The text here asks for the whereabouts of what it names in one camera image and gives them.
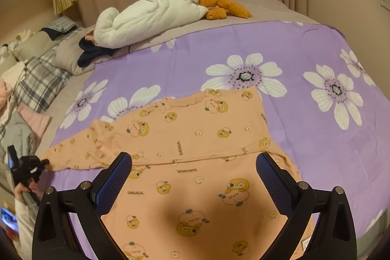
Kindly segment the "person left hand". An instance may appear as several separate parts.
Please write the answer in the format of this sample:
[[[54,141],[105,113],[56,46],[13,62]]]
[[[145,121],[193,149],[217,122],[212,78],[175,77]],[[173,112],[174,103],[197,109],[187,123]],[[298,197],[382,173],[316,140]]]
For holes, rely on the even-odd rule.
[[[26,204],[23,193],[34,193],[39,199],[42,198],[42,191],[34,180],[31,180],[28,186],[18,183],[14,188],[15,199]]]

